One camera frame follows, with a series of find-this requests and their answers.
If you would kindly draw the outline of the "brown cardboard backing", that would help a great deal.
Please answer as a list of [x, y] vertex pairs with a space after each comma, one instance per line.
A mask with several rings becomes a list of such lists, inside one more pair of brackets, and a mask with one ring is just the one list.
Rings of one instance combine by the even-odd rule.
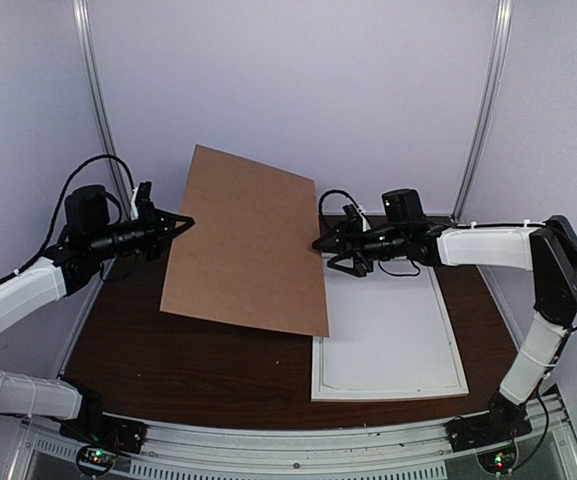
[[160, 309], [313, 337], [329, 334], [313, 180], [196, 146]]

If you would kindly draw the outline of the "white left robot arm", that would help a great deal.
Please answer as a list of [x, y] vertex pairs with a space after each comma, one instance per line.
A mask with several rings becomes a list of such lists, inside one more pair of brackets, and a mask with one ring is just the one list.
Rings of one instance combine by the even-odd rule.
[[[75, 215], [67, 221], [57, 244], [0, 284], [0, 335], [40, 308], [82, 289], [101, 272], [105, 261], [130, 254], [155, 260], [193, 225], [191, 217], [152, 208], [115, 223], [106, 215], [95, 220]], [[91, 444], [105, 442], [112, 433], [96, 392], [62, 380], [2, 370], [0, 414], [71, 421]]]

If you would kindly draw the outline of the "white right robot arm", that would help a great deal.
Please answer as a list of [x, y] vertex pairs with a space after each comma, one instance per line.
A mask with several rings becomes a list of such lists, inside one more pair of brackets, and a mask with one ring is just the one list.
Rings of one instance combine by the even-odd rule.
[[533, 321], [522, 346], [490, 399], [480, 430], [503, 440], [519, 424], [518, 410], [555, 365], [577, 330], [577, 234], [564, 215], [543, 222], [449, 224], [422, 217], [365, 230], [346, 219], [313, 241], [329, 268], [355, 277], [375, 263], [404, 258], [426, 267], [488, 266], [531, 273]]

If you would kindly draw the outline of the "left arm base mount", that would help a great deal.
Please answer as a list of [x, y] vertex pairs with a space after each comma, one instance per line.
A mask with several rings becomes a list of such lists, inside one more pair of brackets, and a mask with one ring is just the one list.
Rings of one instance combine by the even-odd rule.
[[140, 454], [147, 433], [144, 422], [111, 416], [104, 412], [102, 396], [80, 382], [66, 380], [82, 396], [79, 413], [74, 419], [60, 420], [60, 434], [127, 458]]

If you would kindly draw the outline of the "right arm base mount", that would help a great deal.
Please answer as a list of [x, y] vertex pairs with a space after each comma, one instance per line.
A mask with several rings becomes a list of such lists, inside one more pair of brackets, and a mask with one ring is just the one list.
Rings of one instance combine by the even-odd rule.
[[477, 454], [479, 465], [486, 473], [499, 476], [518, 465], [516, 438], [531, 432], [526, 403], [515, 404], [498, 391], [484, 413], [456, 416], [446, 424], [453, 452], [481, 450]]

